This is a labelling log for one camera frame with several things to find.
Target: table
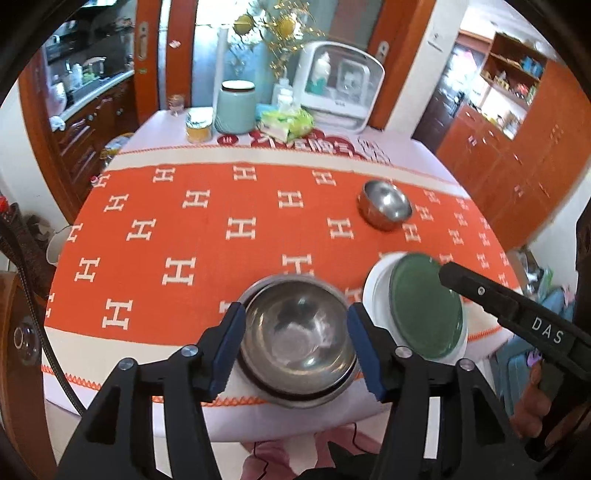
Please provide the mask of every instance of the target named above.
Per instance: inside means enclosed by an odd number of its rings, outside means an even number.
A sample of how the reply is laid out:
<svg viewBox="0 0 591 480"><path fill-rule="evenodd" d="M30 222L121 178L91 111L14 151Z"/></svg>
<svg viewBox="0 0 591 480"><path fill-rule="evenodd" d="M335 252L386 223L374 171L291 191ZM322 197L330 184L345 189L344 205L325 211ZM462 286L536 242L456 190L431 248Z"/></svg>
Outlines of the table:
<svg viewBox="0 0 591 480"><path fill-rule="evenodd" d="M376 231L356 210L362 185L375 177L395 182L414 204L398 231ZM157 112L101 176L68 240L46 327L85 405L121 358L157 361L195 342L271 274L314 274L355 301L381 255L423 251L518 287L486 220L441 163L415 141L371 130L315 130L289 145L259 132L216 134L197 147L182 117ZM477 361L511 333L479 306L467 311L466 356ZM42 369L47 399L74 411L45 358ZM359 380L330 404L286 410L235 367L204 416L212 441L254 441L383 410Z"/></svg>

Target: hand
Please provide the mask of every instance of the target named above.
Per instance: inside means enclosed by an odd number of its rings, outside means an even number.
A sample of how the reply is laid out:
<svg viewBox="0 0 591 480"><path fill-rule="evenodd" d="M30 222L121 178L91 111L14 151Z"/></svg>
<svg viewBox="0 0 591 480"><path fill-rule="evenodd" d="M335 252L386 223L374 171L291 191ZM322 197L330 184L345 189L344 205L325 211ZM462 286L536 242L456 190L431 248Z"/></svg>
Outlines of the hand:
<svg viewBox="0 0 591 480"><path fill-rule="evenodd" d="M536 363L530 372L530 383L525 388L523 395L515 405L515 412L509 419L511 426L520 437L536 438L542 432L542 419L550 411L552 402L538 388L542 379L541 362ZM589 407L588 403L574 408L559 424L548 434L545 439L547 446L552 446L572 431L579 424L581 416ZM579 429L589 426L591 416L588 416L579 425Z"/></svg>
<svg viewBox="0 0 591 480"><path fill-rule="evenodd" d="M536 438L542 432L542 419L550 411L552 402L538 388L542 380L541 362L536 363L530 372L530 383L515 405L513 416L509 419L511 426L520 437Z"/></svg>

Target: cabinet door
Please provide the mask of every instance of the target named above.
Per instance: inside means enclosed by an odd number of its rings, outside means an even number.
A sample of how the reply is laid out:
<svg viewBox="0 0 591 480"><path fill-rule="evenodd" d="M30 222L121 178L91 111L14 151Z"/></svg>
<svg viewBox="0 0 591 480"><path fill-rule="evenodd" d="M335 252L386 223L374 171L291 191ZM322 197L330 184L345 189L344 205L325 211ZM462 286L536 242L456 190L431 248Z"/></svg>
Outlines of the cabinet door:
<svg viewBox="0 0 591 480"><path fill-rule="evenodd" d="M100 99L95 109L95 147L100 152L109 140L117 136L115 131L115 100L111 96Z"/></svg>
<svg viewBox="0 0 591 480"><path fill-rule="evenodd" d="M514 182L511 200L490 221L505 250L519 248L542 225L549 211L538 190L528 182Z"/></svg>
<svg viewBox="0 0 591 480"><path fill-rule="evenodd" d="M550 210L556 208L576 185L590 155L589 131L577 131L565 125L565 130L556 133L555 141L532 176L532 183Z"/></svg>
<svg viewBox="0 0 591 480"><path fill-rule="evenodd" d="M121 84L121 89L116 98L116 133L123 135L133 133L138 129L138 118L135 108L134 84L126 80Z"/></svg>
<svg viewBox="0 0 591 480"><path fill-rule="evenodd" d="M527 113L527 117L517 132L513 153L526 170L533 172L554 141L560 126L559 112L565 104L564 82L568 68L549 60L547 62L540 88Z"/></svg>
<svg viewBox="0 0 591 480"><path fill-rule="evenodd" d="M472 200L489 223L514 200L517 178L517 170L505 154L498 158L478 190L471 194Z"/></svg>
<svg viewBox="0 0 591 480"><path fill-rule="evenodd" d="M480 185L498 160L499 152L490 142L488 133L469 143L467 151L464 161L459 163L452 173L471 196L476 196Z"/></svg>
<svg viewBox="0 0 591 480"><path fill-rule="evenodd" d="M461 120L454 120L437 150L437 158L452 175L455 176L455 169L468 154L468 147L473 140L475 140L474 128Z"/></svg>

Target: metal bowl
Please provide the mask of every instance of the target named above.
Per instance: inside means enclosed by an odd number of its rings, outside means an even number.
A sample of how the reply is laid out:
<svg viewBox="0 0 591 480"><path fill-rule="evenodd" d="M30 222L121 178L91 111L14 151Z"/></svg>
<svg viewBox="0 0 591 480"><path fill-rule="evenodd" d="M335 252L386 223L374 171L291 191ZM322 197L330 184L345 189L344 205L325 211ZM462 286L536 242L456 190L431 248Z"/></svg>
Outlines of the metal bowl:
<svg viewBox="0 0 591 480"><path fill-rule="evenodd" d="M347 301L337 289L307 275L278 275L241 299L248 302L241 365L272 401L322 405L355 379Z"/></svg>
<svg viewBox="0 0 591 480"><path fill-rule="evenodd" d="M413 215L408 197L391 183L370 180L357 197L361 216L378 230L394 230Z"/></svg>

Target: plastic bottle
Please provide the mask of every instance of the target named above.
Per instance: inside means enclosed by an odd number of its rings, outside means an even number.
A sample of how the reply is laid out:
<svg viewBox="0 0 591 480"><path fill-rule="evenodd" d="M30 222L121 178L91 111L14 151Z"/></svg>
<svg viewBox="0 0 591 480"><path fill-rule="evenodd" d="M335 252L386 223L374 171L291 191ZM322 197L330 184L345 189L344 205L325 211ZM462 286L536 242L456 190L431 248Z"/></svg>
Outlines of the plastic bottle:
<svg viewBox="0 0 591 480"><path fill-rule="evenodd" d="M273 87L273 96L271 97L271 105L278 106L277 97L282 90L290 90L293 92L293 87L290 85L290 80L287 78L287 69L284 70L283 77L279 79Z"/></svg>
<svg viewBox="0 0 591 480"><path fill-rule="evenodd" d="M308 90L310 93L315 93L316 95L324 95L324 89L329 81L329 77L330 56L329 53L325 51L314 64L314 69L312 70L312 75L310 75L310 79L308 80L306 90Z"/></svg>
<svg viewBox="0 0 591 480"><path fill-rule="evenodd" d="M74 76L74 88L80 88L82 86L82 66L79 63L72 67L72 75Z"/></svg>
<svg viewBox="0 0 591 480"><path fill-rule="evenodd" d="M290 113L293 103L293 91L291 89L282 88L277 96L277 109L281 113Z"/></svg>

